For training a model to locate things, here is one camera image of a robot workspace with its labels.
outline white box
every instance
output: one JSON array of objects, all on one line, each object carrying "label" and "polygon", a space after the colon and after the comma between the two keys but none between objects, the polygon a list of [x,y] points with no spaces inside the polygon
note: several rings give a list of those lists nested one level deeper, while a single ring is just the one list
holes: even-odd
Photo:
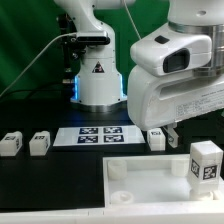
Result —
[{"label": "white box", "polygon": [[45,156],[48,148],[50,147],[50,133],[47,131],[37,132],[31,141],[30,155],[31,156]]},{"label": "white box", "polygon": [[[126,162],[126,178],[114,180],[108,176],[108,163],[112,160],[123,160]],[[104,158],[105,206],[117,206],[117,204],[111,203],[111,197],[116,192],[121,192],[120,195],[122,199],[124,192],[124,204],[122,204],[121,201],[120,206],[125,205],[125,198],[127,199],[129,195],[133,195],[132,206],[147,204],[153,207],[159,203],[165,210],[167,209],[167,211],[169,211],[170,206],[181,204],[183,209],[188,210],[189,202],[198,203],[198,201],[190,200],[191,186],[187,181],[187,177],[173,174],[172,166],[175,160],[187,161],[190,160],[190,156],[166,155]],[[222,178],[220,178],[219,181],[218,192],[220,195],[224,195],[224,181]]]},{"label": "white box", "polygon": [[161,128],[147,131],[147,141],[151,151],[165,151],[166,149],[166,137]]},{"label": "white box", "polygon": [[212,141],[191,144],[188,181],[197,194],[218,189],[223,151]]},{"label": "white box", "polygon": [[1,156],[15,156],[22,147],[22,133],[8,133],[0,142]]}]

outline white foam block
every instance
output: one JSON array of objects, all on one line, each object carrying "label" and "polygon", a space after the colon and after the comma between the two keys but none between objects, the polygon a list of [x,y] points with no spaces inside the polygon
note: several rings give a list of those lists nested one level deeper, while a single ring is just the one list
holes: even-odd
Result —
[{"label": "white foam block", "polygon": [[176,177],[186,177],[189,169],[189,158],[175,158],[171,161],[171,172]]},{"label": "white foam block", "polygon": [[47,131],[37,132],[29,142],[31,156],[44,156],[50,147],[50,133]]},{"label": "white foam block", "polygon": [[111,180],[122,180],[127,177],[127,162],[125,160],[111,160],[108,162],[108,177]]},{"label": "white foam block", "polygon": [[166,137],[161,128],[147,131],[147,141],[152,151],[165,151]]},{"label": "white foam block", "polygon": [[206,192],[202,194],[197,194],[194,192],[193,189],[190,191],[190,197],[189,199],[191,201],[212,201],[214,198],[214,195],[212,192]]},{"label": "white foam block", "polygon": [[197,194],[218,189],[223,151],[212,141],[191,144],[188,182]]},{"label": "white foam block", "polygon": [[1,156],[15,156],[22,147],[22,133],[8,133],[0,142]]}]

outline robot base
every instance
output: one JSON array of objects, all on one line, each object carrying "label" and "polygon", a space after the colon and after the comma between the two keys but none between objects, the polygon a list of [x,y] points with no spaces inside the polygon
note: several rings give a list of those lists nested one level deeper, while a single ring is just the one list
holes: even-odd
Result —
[{"label": "robot base", "polygon": [[83,111],[88,111],[88,112],[93,112],[93,113],[106,113],[106,112],[115,111],[122,107],[126,107],[127,98],[118,103],[112,104],[112,105],[84,105],[84,104],[81,104],[80,102],[77,102],[73,99],[71,99],[71,102],[72,102],[73,107],[78,108]]}]

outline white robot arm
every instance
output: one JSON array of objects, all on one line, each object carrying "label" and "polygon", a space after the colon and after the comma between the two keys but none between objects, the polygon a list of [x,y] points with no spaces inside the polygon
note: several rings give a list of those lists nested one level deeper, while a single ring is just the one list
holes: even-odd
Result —
[{"label": "white robot arm", "polygon": [[120,8],[123,0],[54,1],[73,20],[77,41],[89,46],[82,57],[80,72],[75,77],[74,97],[71,101],[93,112],[113,110],[127,97],[122,90],[122,76],[116,69],[114,31],[94,16],[94,10]]},{"label": "white robot arm", "polygon": [[223,9],[223,0],[170,0],[168,23],[132,46],[128,111],[142,130],[224,107]]}]

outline green screen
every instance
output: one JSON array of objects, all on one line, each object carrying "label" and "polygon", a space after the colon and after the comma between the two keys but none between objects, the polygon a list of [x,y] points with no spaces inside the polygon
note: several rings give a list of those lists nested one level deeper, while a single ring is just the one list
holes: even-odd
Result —
[{"label": "green screen", "polygon": [[[130,12],[141,37],[166,22],[168,0],[136,0]],[[56,36],[60,30],[56,17],[64,11],[53,0],[1,0],[0,3],[0,92],[4,90]],[[124,92],[128,76],[135,66],[130,58],[130,47],[138,41],[125,9],[96,11],[98,19],[109,24],[116,33],[116,63],[123,74]],[[74,63],[74,74],[79,66]],[[35,89],[49,82],[61,82],[63,59],[59,43],[46,53],[13,86],[12,90]],[[27,93],[16,93],[23,98]],[[54,92],[35,97],[56,97]]]}]

